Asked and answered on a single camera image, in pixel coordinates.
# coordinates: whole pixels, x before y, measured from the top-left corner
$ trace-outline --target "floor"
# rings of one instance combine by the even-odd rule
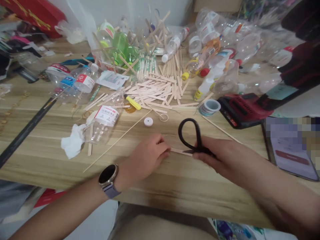
[[[31,218],[43,207],[33,209]],[[65,240],[107,239],[114,225],[118,202],[109,200],[98,207],[79,227],[76,228]],[[17,229],[27,221],[18,221],[0,224],[0,240],[7,240]]]

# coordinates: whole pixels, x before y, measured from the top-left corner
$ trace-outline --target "watch face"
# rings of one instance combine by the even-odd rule
[[[103,170],[99,177],[99,183],[103,184],[107,182],[112,177],[115,170],[116,170],[116,165],[114,164],[108,166],[105,170]]]

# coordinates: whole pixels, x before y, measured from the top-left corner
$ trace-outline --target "black scissors handle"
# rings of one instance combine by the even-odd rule
[[[196,128],[196,135],[197,135],[197,147],[195,146],[192,146],[191,144],[187,143],[183,136],[182,136],[182,128],[183,128],[183,125],[186,123],[186,122],[193,122],[195,128]],[[181,140],[181,142],[186,145],[188,148],[192,149],[194,152],[202,152],[202,153],[206,153],[212,157],[216,157],[215,154],[213,154],[208,148],[204,147],[202,145],[202,141],[201,141],[201,133],[200,133],[200,127],[197,123],[196,120],[194,120],[193,118],[186,118],[184,120],[182,120],[182,122],[180,123],[179,125],[179,128],[178,128],[178,135],[179,135],[179,138]]]

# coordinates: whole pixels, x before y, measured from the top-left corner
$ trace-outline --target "gold chain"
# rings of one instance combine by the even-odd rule
[[[23,96],[21,96],[20,100],[19,100],[17,103],[14,103],[14,104],[12,105],[11,109],[4,114],[4,118],[3,118],[3,120],[2,120],[1,123],[0,123],[0,134],[3,133],[4,126],[5,126],[5,125],[7,124],[7,122],[8,122],[8,121],[7,121],[8,117],[9,117],[11,114],[13,114],[14,110],[15,110],[17,107],[20,106],[21,102],[22,102],[24,99],[26,99],[27,97],[29,97],[29,96],[30,96],[30,93],[25,93]]]

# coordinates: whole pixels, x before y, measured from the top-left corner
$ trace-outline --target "red bottle cap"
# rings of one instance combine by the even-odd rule
[[[236,59],[236,61],[239,63],[239,66],[241,66],[242,60],[241,59]]]
[[[210,69],[209,69],[209,68],[204,68],[204,69],[201,70],[200,76],[201,76],[201,77],[205,77],[205,76],[208,75],[209,72],[210,72]]]

